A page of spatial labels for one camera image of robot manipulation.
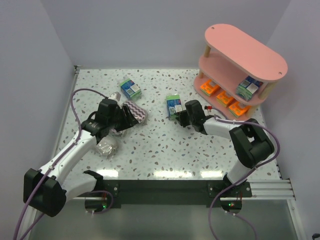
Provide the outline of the purple striped sponge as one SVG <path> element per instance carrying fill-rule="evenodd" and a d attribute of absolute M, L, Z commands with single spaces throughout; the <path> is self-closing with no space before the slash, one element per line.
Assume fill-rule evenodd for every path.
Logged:
<path fill-rule="evenodd" d="M 144 108 L 141 108 L 131 100 L 126 100 L 125 102 L 123 102 L 123 105 L 128 106 L 129 110 L 131 111 L 134 118 L 138 121 L 139 125 L 144 125 L 146 123 L 148 112 Z"/>
<path fill-rule="evenodd" d="M 114 137 L 122 137 L 126 134 L 125 130 L 116 131 L 114 128 L 109 130 L 109 133 Z"/>

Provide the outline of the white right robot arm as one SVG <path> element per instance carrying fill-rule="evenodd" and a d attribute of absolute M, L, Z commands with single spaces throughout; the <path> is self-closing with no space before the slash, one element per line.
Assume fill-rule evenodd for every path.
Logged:
<path fill-rule="evenodd" d="M 255 119 L 231 121 L 205 114 L 197 100 L 185 104 L 185 110 L 177 113 L 177 121 L 182 127 L 192 126 L 198 133 L 231 140 L 237 161 L 223 177 L 222 189 L 245 182 L 247 175 L 275 152 L 265 129 Z"/>

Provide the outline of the grey scrubber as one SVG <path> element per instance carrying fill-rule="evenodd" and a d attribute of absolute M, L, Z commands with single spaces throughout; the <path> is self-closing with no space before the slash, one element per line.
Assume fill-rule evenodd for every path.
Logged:
<path fill-rule="evenodd" d="M 111 158 L 118 150 L 118 142 L 113 136 L 106 136 L 95 146 L 95 150 L 106 158 Z"/>

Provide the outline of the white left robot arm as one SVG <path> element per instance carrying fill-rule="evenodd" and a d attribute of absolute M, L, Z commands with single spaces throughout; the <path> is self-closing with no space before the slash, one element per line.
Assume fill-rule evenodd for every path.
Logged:
<path fill-rule="evenodd" d="M 110 130 L 121 132 L 138 123 L 128 104 L 119 105 L 114 99 L 104 98 L 97 111 L 80 124 L 75 137 L 52 160 L 25 173 L 23 202 L 49 217 L 56 216 L 71 195 L 63 183 L 80 159 Z"/>

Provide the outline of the orange sponge box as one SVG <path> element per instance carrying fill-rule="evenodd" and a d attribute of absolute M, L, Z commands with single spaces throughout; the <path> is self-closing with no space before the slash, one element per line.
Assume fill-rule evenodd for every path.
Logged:
<path fill-rule="evenodd" d="M 209 79 L 200 86 L 200 90 L 208 97 L 212 96 L 220 89 L 220 86 L 217 85 L 213 80 Z"/>
<path fill-rule="evenodd" d="M 248 112 L 248 110 L 251 107 L 249 105 L 245 105 L 239 101 L 235 101 L 232 103 L 229 107 L 228 110 L 231 112 L 232 115 L 234 115 L 236 118 L 241 117 L 245 113 Z"/>
<path fill-rule="evenodd" d="M 222 91 L 220 92 L 217 96 L 216 96 L 216 100 L 225 108 L 230 106 L 235 99 L 228 94 L 226 91 Z"/>

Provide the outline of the green sponge pack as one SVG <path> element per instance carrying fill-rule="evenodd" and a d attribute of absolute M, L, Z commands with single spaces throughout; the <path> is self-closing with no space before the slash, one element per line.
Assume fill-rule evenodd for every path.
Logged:
<path fill-rule="evenodd" d="M 124 77 L 120 83 L 121 92 L 129 99 L 135 100 L 141 97 L 142 91 L 140 87 L 132 81 L 129 77 Z"/>
<path fill-rule="evenodd" d="M 247 76 L 236 88 L 235 93 L 244 99 L 245 101 L 250 101 L 252 97 L 258 92 L 262 87 L 263 82 L 254 79 L 251 76 Z"/>
<path fill-rule="evenodd" d="M 165 98 L 168 119 L 173 120 L 183 110 L 179 94 L 167 95 Z"/>

